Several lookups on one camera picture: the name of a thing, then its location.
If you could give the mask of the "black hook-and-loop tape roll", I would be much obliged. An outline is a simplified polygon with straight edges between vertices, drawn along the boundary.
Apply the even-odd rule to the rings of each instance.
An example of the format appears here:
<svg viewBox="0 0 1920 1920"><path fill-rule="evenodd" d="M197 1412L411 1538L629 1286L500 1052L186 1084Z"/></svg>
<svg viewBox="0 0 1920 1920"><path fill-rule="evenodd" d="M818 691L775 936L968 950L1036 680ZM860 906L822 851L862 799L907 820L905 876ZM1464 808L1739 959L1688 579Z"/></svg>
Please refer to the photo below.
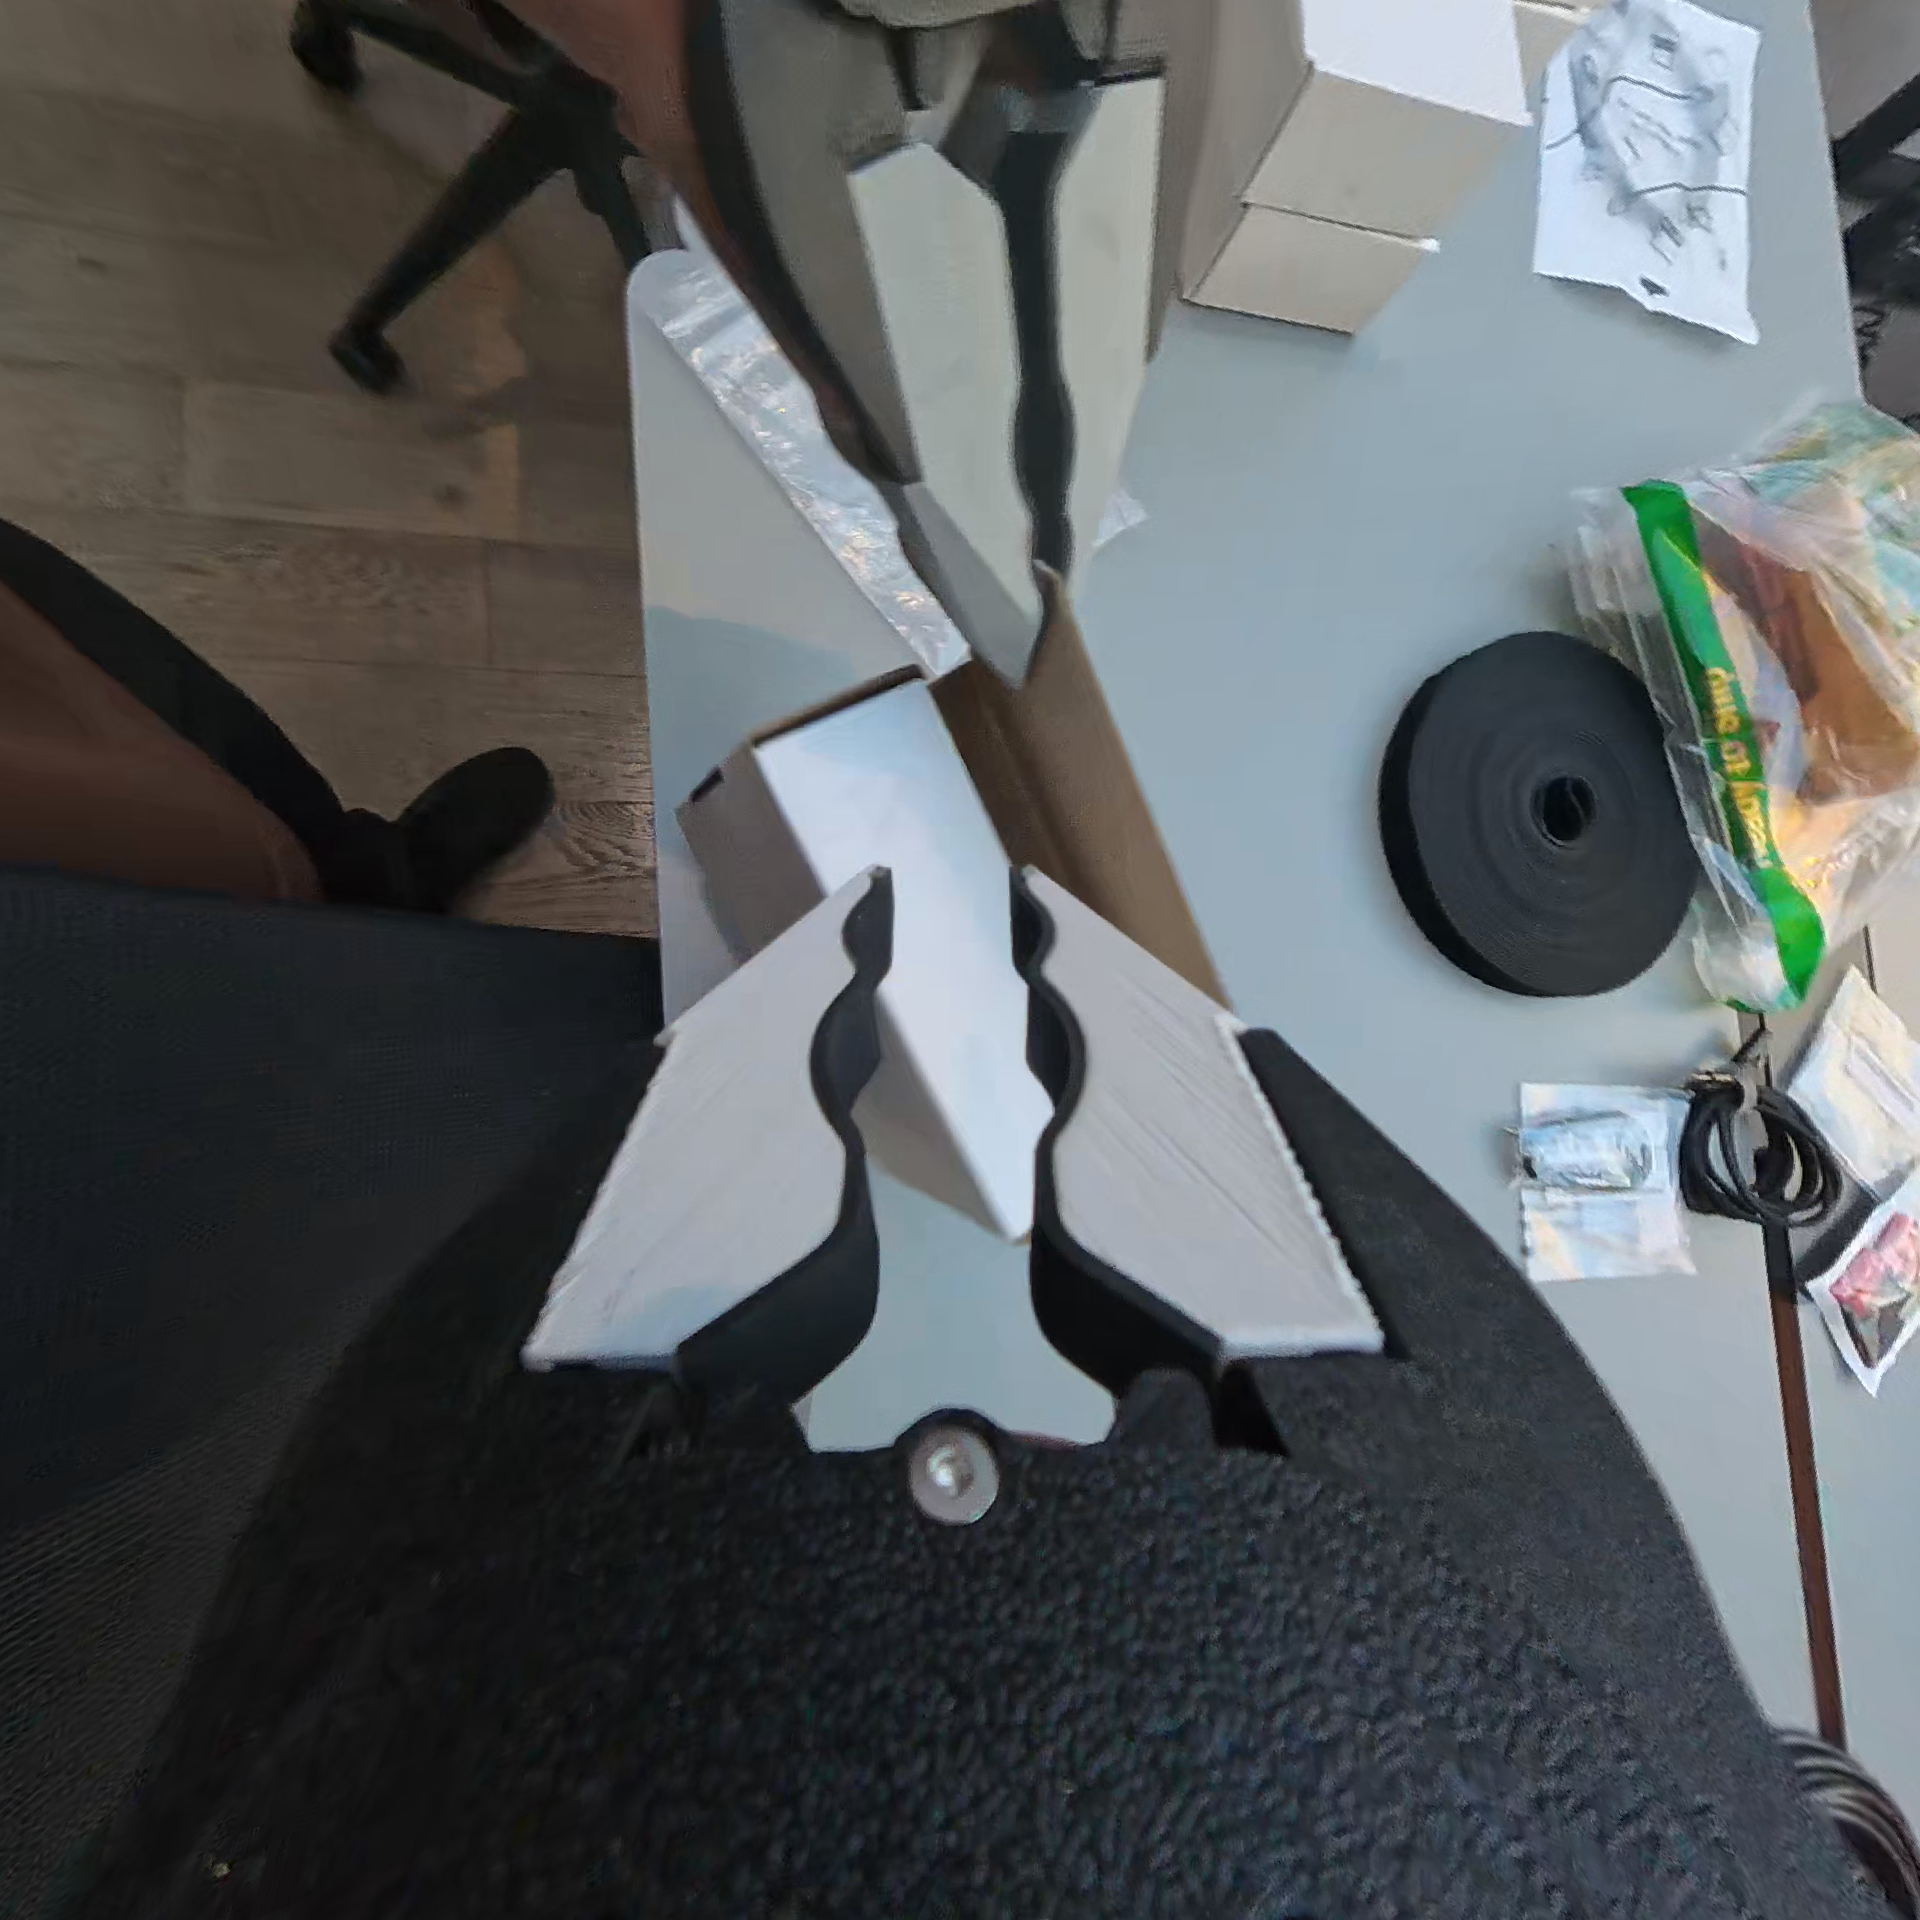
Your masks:
<svg viewBox="0 0 1920 1920"><path fill-rule="evenodd" d="M1379 833L1426 944L1527 1000L1635 983L1699 886L1647 684L1566 633L1499 635L1416 684L1381 755Z"/></svg>

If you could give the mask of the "person's black shoe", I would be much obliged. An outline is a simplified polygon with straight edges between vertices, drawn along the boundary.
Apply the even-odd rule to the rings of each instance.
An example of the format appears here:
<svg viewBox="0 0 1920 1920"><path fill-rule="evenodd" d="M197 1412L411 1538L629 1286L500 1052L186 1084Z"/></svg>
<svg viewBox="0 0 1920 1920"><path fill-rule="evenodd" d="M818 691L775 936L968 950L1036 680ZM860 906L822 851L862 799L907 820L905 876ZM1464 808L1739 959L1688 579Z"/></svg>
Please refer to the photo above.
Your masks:
<svg viewBox="0 0 1920 1920"><path fill-rule="evenodd" d="M432 780L400 817L351 808L327 851L341 905L445 916L551 812L548 763L490 749Z"/></svg>

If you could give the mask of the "crinkled empty clear plastic bag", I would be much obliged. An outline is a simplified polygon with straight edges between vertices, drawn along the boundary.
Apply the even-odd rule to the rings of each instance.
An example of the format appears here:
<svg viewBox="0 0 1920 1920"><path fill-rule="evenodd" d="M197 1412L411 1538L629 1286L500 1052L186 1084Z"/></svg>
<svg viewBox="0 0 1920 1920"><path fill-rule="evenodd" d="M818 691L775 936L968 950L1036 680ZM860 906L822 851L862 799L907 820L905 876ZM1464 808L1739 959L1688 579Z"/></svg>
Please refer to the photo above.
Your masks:
<svg viewBox="0 0 1920 1920"><path fill-rule="evenodd" d="M945 680L969 661L893 508L729 274L661 252L628 278L634 498L649 646L738 618L776 646Z"/></svg>

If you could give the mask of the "pile of white cardboard boxes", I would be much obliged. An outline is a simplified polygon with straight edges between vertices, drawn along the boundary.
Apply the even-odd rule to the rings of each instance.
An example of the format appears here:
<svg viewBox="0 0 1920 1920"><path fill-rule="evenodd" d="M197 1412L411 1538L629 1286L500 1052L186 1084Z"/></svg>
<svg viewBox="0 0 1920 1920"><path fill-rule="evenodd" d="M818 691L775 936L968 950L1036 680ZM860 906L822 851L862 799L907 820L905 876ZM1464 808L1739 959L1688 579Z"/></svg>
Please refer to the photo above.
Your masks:
<svg viewBox="0 0 1920 1920"><path fill-rule="evenodd" d="M1213 4L1179 298L1359 336L1533 128L1586 4Z"/></svg>

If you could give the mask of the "small clear bag tiny parts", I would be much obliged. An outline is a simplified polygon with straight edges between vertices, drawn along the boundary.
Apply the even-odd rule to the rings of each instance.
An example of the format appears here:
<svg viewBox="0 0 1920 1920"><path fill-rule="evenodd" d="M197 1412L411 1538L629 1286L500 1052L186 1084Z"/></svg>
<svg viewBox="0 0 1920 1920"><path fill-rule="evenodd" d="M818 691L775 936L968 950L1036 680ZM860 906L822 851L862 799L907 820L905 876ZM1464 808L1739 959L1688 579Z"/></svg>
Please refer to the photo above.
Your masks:
<svg viewBox="0 0 1920 1920"><path fill-rule="evenodd" d="M1861 1187L1889 1193L1913 1172L1916 1037L1861 969L1845 972L1820 1017L1791 1100Z"/></svg>

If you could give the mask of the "black office chair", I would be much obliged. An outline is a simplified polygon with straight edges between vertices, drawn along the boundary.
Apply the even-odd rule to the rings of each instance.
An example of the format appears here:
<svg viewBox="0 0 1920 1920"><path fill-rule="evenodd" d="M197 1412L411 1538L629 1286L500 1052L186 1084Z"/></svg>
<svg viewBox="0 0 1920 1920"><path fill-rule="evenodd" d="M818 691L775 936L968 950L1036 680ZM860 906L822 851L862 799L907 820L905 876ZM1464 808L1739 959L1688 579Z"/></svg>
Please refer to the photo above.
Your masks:
<svg viewBox="0 0 1920 1920"><path fill-rule="evenodd" d="M661 248L664 217L634 193L641 158L618 128L611 88L523 23L517 4L296 4L288 41L301 73L341 97L363 88L363 41L379 41L504 109L329 336L327 348L357 389L389 394L403 385L389 325L551 179L572 183L624 269Z"/></svg>

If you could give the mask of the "small clear bag metal parts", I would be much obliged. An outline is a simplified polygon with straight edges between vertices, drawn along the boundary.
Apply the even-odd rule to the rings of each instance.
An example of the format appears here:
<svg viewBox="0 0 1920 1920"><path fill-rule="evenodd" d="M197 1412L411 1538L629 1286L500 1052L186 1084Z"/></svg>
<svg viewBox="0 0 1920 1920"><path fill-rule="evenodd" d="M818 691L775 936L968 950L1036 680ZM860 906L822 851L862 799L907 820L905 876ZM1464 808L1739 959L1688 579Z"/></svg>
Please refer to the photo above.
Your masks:
<svg viewBox="0 0 1920 1920"><path fill-rule="evenodd" d="M1686 1111L1679 1091L1520 1087L1512 1176L1534 1286L1694 1275L1679 1187Z"/></svg>

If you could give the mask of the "clear bag with green strip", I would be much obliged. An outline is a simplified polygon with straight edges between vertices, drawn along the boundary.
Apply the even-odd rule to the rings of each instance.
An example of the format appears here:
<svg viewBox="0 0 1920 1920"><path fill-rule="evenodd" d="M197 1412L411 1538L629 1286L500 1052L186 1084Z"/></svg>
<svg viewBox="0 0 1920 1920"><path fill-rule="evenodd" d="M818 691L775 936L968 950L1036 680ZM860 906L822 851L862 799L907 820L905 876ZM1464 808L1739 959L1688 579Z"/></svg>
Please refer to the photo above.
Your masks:
<svg viewBox="0 0 1920 1920"><path fill-rule="evenodd" d="M1916 431L1822 400L1736 462L1573 503L1578 618L1652 700L1706 876L1699 980L1791 1012L1916 876Z"/></svg>

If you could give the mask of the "grey desk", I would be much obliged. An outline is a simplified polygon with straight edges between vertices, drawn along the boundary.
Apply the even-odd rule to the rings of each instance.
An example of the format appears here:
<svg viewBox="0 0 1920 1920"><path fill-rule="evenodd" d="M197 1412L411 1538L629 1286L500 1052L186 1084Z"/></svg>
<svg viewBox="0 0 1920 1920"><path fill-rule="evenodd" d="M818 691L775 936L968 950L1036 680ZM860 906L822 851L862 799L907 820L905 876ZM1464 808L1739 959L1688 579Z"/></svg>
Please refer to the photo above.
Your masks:
<svg viewBox="0 0 1920 1920"><path fill-rule="evenodd" d="M1379 848L1379 755L1456 653L1571 631L1573 492L1739 454L1853 385L1853 323L1807 4L1759 26L1759 343L1533 274L1522 137L1429 265L1355 343L1183 306L1139 397L1144 521L1102 547L1081 627L1227 1002L1277 1027L1520 1248L1507 1128L1520 1084L1668 1084L1728 1052L1686 950L1606 1000L1508 1000L1446 965ZM1692 1534L1768 1715L1815 1709L1815 1628L1782 1442L1807 1408L1843 1725L1916 1795L1916 1358L1866 1393L1815 1312L1768 1293L1759 1238L1694 1232L1694 1275L1546 1293Z"/></svg>

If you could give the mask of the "white sheet with line drawings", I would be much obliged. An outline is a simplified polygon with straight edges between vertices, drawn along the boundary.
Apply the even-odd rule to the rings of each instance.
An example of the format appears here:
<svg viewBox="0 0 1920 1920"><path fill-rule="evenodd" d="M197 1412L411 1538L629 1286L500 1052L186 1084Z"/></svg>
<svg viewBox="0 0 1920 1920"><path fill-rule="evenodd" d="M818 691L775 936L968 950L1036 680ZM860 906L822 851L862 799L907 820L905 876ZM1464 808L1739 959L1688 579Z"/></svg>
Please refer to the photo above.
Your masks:
<svg viewBox="0 0 1920 1920"><path fill-rule="evenodd" d="M1759 343L1750 303L1762 35L1700 4L1600 4L1540 86L1533 272Z"/></svg>

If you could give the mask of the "small bag with red item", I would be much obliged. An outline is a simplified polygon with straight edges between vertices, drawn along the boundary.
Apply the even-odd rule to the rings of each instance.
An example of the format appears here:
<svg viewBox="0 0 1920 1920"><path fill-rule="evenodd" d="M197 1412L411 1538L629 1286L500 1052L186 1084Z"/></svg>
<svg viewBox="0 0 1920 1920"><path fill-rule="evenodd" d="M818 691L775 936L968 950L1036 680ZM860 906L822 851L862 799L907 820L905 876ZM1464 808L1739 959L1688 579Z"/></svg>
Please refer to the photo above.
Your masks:
<svg viewBox="0 0 1920 1920"><path fill-rule="evenodd" d="M1916 1165L1867 1208L1853 1239L1810 1284L1810 1299L1837 1361L1879 1398L1916 1338Z"/></svg>

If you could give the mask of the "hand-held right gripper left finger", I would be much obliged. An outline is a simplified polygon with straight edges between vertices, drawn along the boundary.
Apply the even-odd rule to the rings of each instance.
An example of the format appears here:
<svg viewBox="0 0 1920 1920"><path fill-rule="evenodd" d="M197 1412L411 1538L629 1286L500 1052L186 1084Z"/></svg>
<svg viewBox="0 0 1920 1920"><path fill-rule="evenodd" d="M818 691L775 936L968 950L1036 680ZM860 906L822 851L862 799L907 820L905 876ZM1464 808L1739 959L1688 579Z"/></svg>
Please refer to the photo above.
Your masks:
<svg viewBox="0 0 1920 1920"><path fill-rule="evenodd" d="M896 888L864 868L661 1030L661 1061L523 1338L528 1372L807 1399L877 1310L856 1107L882 1063Z"/></svg>

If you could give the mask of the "small white cardboard box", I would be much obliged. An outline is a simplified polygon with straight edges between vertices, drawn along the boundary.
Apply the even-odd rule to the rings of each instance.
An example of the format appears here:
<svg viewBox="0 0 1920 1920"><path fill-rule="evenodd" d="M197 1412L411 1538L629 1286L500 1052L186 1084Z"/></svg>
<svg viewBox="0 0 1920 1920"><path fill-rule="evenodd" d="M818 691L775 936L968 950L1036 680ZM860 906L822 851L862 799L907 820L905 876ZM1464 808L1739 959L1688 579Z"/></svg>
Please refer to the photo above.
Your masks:
<svg viewBox="0 0 1920 1920"><path fill-rule="evenodd" d="M1036 1210L1041 1084L1011 959L1011 868L1037 868L1219 1002L1227 992L1116 730L1067 585L1019 684L907 666L749 733L679 807L732 948L768 948L868 868L893 876L872 1159L1002 1239Z"/></svg>

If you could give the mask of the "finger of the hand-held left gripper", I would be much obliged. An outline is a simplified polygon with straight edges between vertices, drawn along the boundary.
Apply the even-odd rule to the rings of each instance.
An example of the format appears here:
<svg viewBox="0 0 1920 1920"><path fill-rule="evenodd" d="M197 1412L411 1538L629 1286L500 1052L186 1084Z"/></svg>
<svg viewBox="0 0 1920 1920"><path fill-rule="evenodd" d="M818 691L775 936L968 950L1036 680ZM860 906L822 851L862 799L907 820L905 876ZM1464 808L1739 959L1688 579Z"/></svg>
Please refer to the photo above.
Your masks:
<svg viewBox="0 0 1920 1920"><path fill-rule="evenodd" d="M882 497L905 558L969 653L1019 690L1046 631L1046 591L1015 454L1002 215L922 141L860 166L849 185L910 437L910 478L882 484Z"/></svg>
<svg viewBox="0 0 1920 1920"><path fill-rule="evenodd" d="M1046 193L1047 345L1066 407L1056 573L1092 565L1144 393L1155 320L1164 94L1164 78L1086 88Z"/></svg>

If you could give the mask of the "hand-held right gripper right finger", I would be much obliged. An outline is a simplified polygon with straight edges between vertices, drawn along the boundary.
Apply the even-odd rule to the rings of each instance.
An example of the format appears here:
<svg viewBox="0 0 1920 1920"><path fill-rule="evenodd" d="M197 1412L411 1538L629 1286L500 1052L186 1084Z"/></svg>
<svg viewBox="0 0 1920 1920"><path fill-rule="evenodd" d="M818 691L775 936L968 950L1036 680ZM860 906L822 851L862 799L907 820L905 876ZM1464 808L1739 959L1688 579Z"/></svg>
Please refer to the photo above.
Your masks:
<svg viewBox="0 0 1920 1920"><path fill-rule="evenodd" d="M1036 1153L1030 1293L1047 1345L1125 1399L1179 1373L1381 1358L1384 1328L1243 1024L1037 868L1011 873Z"/></svg>

